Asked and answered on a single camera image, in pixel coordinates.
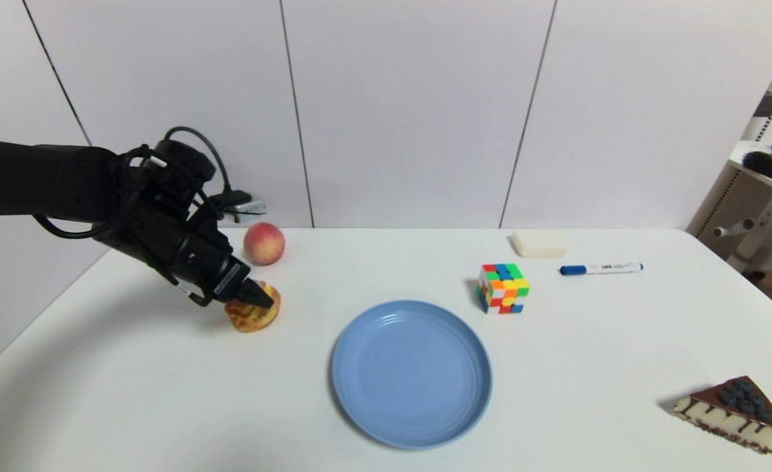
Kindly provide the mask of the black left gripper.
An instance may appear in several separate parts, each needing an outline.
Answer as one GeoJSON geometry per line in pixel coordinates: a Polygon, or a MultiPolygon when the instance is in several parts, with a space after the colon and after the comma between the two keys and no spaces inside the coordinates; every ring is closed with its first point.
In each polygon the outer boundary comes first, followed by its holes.
{"type": "Polygon", "coordinates": [[[174,247],[171,274],[194,303],[229,302],[271,308],[265,282],[248,278],[250,269],[234,254],[226,234],[186,233],[174,247]]]}

